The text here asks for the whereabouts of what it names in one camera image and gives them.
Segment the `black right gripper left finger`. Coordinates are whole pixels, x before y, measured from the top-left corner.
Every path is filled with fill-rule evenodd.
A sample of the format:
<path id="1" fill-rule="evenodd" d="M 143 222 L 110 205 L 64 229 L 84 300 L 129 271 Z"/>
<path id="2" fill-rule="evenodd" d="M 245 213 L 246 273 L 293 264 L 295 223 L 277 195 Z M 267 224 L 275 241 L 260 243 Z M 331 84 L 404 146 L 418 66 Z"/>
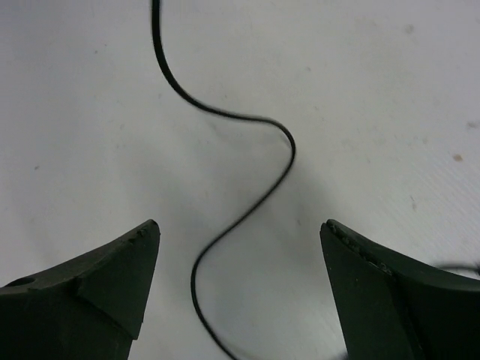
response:
<path id="1" fill-rule="evenodd" d="M 2 359 L 127 359 L 160 244 L 147 220 L 114 241 L 1 288 Z"/>

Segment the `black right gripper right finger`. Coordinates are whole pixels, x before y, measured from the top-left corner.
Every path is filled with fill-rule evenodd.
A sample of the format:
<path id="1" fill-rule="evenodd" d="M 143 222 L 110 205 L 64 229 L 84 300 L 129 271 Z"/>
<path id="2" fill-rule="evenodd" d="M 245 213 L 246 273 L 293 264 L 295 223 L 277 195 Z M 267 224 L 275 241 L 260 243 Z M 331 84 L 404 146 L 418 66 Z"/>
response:
<path id="1" fill-rule="evenodd" d="M 319 237 L 348 359 L 478 359 L 479 280 L 391 250 L 336 220 Z"/>

